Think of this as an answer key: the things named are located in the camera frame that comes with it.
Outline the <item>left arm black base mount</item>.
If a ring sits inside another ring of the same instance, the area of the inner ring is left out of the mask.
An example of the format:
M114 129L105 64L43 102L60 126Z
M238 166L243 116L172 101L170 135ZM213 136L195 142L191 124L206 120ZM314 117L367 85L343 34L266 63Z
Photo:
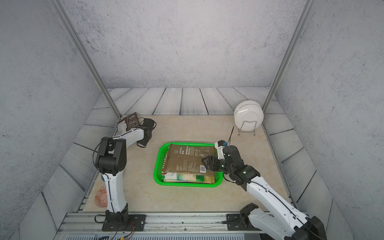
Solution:
M113 213L106 211L103 232L142 232L146 223L146 215L129 214L127 211Z

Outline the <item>brown Lerna cassava bag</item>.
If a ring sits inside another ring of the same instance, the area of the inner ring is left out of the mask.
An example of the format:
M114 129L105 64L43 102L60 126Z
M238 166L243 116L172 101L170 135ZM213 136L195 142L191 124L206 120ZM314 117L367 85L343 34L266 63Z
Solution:
M166 147L162 174L180 173L215 177L215 172L208 170L202 159L216 155L217 151L211 145L170 144Z

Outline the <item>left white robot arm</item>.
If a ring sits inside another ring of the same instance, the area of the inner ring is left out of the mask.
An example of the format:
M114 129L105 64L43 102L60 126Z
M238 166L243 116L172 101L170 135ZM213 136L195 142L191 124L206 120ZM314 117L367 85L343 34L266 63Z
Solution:
M106 185L107 211L121 214L128 209L124 196L123 171L127 164L127 148L137 144L145 148L152 138L157 123L149 118L127 130L128 124L118 124L118 133L113 137L104 137L97 145L97 156L93 158L96 169L102 174Z

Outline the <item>green Chuba cassava chips bag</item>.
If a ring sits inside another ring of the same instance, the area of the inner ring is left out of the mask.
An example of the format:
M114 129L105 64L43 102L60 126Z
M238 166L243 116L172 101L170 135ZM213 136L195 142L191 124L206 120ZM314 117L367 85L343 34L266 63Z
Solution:
M180 183L197 183L197 184L214 184L215 176L204 176L184 173L164 173L161 179L163 182L180 182Z

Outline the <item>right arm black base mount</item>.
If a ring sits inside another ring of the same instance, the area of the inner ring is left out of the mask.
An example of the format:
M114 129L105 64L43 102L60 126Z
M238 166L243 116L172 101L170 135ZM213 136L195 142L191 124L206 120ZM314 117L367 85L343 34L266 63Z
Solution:
M260 231L260 229L255 228L249 220L251 211L258 209L259 206L250 203L243 207L239 214L226 214L226 220L222 221L221 224L227 225L228 231Z

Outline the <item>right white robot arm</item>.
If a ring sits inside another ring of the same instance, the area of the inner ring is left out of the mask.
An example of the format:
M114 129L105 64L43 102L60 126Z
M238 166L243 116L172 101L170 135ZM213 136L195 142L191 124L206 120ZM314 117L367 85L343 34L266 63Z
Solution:
M281 197L255 168L244 164L237 147L219 141L215 148L217 156L202 159L205 168L228 175L233 183L258 199L270 211L267 214L257 205L248 204L240 211L243 228L259 229L274 240L327 239L322 221L317 217L309 218Z

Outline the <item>dark brown snack bag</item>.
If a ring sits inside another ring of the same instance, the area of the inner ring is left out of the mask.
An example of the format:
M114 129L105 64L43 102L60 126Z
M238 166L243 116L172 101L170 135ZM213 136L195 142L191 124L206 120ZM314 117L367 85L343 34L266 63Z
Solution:
M131 129L139 125L139 118L137 113L123 117L117 124L117 135L121 136L126 134Z

